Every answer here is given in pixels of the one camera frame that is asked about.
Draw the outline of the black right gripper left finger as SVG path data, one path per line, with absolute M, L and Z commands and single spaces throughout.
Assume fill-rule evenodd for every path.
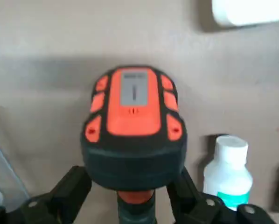
M 0 206 L 0 224 L 72 224 L 91 187 L 86 169 L 73 166 L 50 192 L 28 199 L 11 212 Z

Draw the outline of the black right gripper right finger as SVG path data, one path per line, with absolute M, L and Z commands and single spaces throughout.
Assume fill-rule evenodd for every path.
M 253 204 L 236 210 L 226 207 L 217 196 L 197 190 L 186 168 L 169 185 L 167 192 L 176 224 L 273 224 L 268 213 Z

